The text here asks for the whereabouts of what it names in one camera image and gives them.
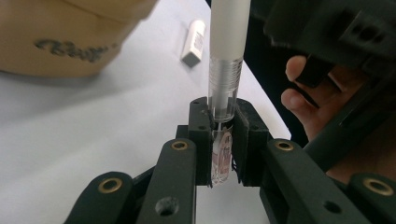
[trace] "brass screw hole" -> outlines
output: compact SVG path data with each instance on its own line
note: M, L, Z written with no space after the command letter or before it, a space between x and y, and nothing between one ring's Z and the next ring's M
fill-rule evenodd
M377 179L365 178L363 180L363 185L370 191L377 194L381 194L384 196L391 196L394 194L393 188L391 186Z
M294 146L287 143L287 142L276 142L277 149L284 150L284 151L291 151L294 149Z
M113 193L120 189L122 180L116 177L103 180L98 187L101 193Z
M187 145L186 142L183 141L176 141L172 144L172 149L174 150L185 150L188 148L189 145Z

